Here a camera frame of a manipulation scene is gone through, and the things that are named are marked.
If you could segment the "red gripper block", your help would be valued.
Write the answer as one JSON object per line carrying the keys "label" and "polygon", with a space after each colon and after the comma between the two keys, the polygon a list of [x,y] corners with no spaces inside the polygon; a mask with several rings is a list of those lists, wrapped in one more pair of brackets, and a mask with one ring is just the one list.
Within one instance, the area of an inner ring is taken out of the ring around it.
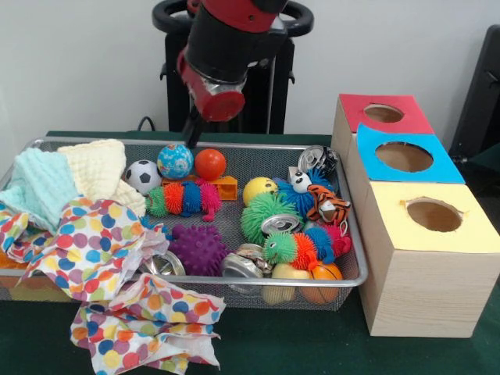
{"label": "red gripper block", "polygon": [[184,48],[177,57],[177,71],[189,95],[194,101],[183,129],[184,144],[196,147],[205,127],[205,122],[226,122],[238,115],[245,106],[243,88],[246,80],[232,84],[217,82],[202,76],[191,67]]}

